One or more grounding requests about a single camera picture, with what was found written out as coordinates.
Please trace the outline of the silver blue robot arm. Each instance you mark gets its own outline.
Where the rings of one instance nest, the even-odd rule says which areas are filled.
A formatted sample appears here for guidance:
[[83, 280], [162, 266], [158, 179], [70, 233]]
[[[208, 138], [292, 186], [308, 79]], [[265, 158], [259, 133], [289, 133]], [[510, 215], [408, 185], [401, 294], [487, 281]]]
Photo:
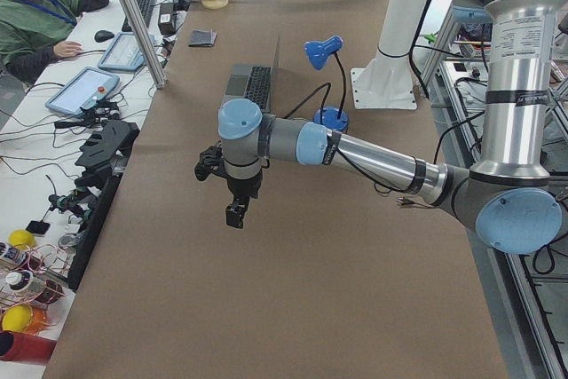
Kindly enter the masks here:
[[273, 158], [333, 165], [401, 193], [419, 195], [473, 230], [485, 244], [528, 254], [552, 242], [564, 220], [548, 190], [540, 147], [549, 101], [556, 12], [567, 0], [455, 0], [493, 20], [479, 160], [468, 169], [431, 164], [323, 125], [264, 114], [235, 99], [218, 112], [223, 166], [233, 204], [227, 223], [241, 227], [249, 199]]

